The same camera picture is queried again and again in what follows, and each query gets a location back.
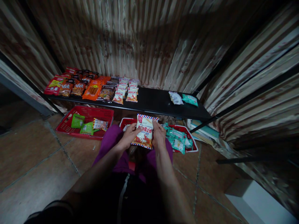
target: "red shopping basket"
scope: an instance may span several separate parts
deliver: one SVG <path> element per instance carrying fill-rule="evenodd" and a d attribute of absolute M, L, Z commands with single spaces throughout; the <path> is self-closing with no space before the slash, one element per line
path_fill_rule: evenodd
<path fill-rule="evenodd" d="M 114 110 L 93 108 L 86 106 L 75 106 L 71 109 L 61 120 L 60 124 L 57 126 L 56 131 L 62 132 L 77 138 L 88 138 L 88 139 L 103 139 L 105 131 L 97 131 L 93 135 L 80 134 L 80 128 L 71 128 L 73 114 L 79 114 L 85 117 L 84 123 L 92 122 L 94 118 L 108 121 L 108 127 L 111 126 L 113 121 Z"/>
<path fill-rule="evenodd" d="M 123 118 L 121 120 L 121 123 L 120 123 L 119 127 L 121 129 L 124 129 L 124 127 L 126 126 L 126 124 L 132 124 L 132 123 L 137 123 L 137 119 L 134 119 L 134 118 Z M 192 139 L 192 141 L 193 141 L 193 147 L 192 148 L 187 148 L 186 152 L 198 152 L 198 148 L 197 148 L 196 142 L 195 142 L 194 138 L 192 137 L 191 133 L 189 132 L 188 128 L 186 128 L 185 126 L 180 126 L 180 125 L 169 125 L 169 127 L 173 128 L 173 129 L 175 129 L 177 131 L 186 133 L 187 138 L 188 139 Z"/>

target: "orange snack bag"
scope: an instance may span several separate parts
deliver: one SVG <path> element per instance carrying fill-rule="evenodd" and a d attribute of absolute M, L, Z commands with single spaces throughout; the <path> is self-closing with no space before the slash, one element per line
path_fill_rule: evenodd
<path fill-rule="evenodd" d="M 101 80 L 92 80 L 85 91 L 82 99 L 97 100 L 102 88 Z"/>

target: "red snack bag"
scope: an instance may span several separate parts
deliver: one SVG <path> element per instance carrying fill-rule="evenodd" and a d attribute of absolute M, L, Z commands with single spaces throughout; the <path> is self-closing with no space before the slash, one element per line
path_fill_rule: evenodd
<path fill-rule="evenodd" d="M 62 77 L 54 77 L 51 79 L 48 86 L 44 90 L 44 94 L 57 96 L 64 79 L 65 78 Z"/>

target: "leg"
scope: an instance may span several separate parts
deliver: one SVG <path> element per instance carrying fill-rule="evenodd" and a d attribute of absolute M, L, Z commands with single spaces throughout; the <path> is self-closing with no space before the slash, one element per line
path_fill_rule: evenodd
<path fill-rule="evenodd" d="M 95 161 L 93 162 L 93 166 L 101 159 L 103 158 L 107 152 L 109 152 L 110 149 L 112 149 L 122 138 L 123 136 L 123 131 L 118 125 L 112 125 L 108 130 L 106 131 L 102 143 L 101 143 L 101 148 L 100 152 L 97 155 Z M 129 169 L 129 156 L 126 153 L 126 151 L 123 153 L 121 158 L 119 159 L 118 163 L 115 165 L 113 168 L 112 172 L 116 173 L 130 173 L 134 174 L 134 171 Z"/>

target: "brown tile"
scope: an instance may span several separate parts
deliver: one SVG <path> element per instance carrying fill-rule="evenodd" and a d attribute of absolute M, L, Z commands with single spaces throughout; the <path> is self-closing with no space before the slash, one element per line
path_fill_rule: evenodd
<path fill-rule="evenodd" d="M 41 120 L 37 110 L 25 101 L 17 101 L 0 108 L 0 126 L 16 130 L 32 121 Z"/>
<path fill-rule="evenodd" d="M 0 141 L 0 190 L 60 148 L 49 125 L 42 120 L 10 132 Z"/>
<path fill-rule="evenodd" d="M 245 220 L 224 194 L 234 180 L 242 178 L 242 175 L 237 171 L 238 167 L 235 164 L 216 163 L 217 159 L 223 158 L 224 156 L 212 147 L 202 145 L 198 185 L 235 215 Z"/>
<path fill-rule="evenodd" d="M 180 152 L 175 152 L 173 154 L 173 166 L 179 169 L 194 183 L 196 182 L 198 155 L 199 152 L 189 152 L 185 153 L 185 155 Z"/>
<path fill-rule="evenodd" d="M 187 202 L 190 206 L 191 211 L 193 210 L 193 204 L 195 200 L 195 191 L 196 191 L 196 185 L 193 184 L 191 181 L 186 179 L 182 174 L 180 174 L 177 170 L 174 170 L 175 176 L 178 179 L 178 182 L 180 183 L 181 189 L 185 194 L 185 197 L 187 199 Z"/>
<path fill-rule="evenodd" d="M 200 189 L 197 191 L 195 221 L 200 224 L 240 223 L 240 221 L 229 211 L 211 199 L 207 194 L 203 193 Z"/>
<path fill-rule="evenodd" d="M 93 139 L 75 138 L 64 146 L 81 175 L 93 164 L 100 151 L 101 142 Z"/>
<path fill-rule="evenodd" d="M 0 223 L 24 223 L 30 214 L 61 199 L 78 178 L 59 150 L 0 194 Z"/>
<path fill-rule="evenodd" d="M 56 114 L 56 115 L 48 118 L 47 121 L 50 123 L 52 129 L 55 131 L 57 126 L 60 124 L 61 119 L 62 119 L 62 116 L 59 114 Z M 65 145 L 67 142 L 69 142 L 71 139 L 74 138 L 73 136 L 69 136 L 69 135 L 61 133 L 61 132 L 55 131 L 55 133 L 62 145 Z"/>

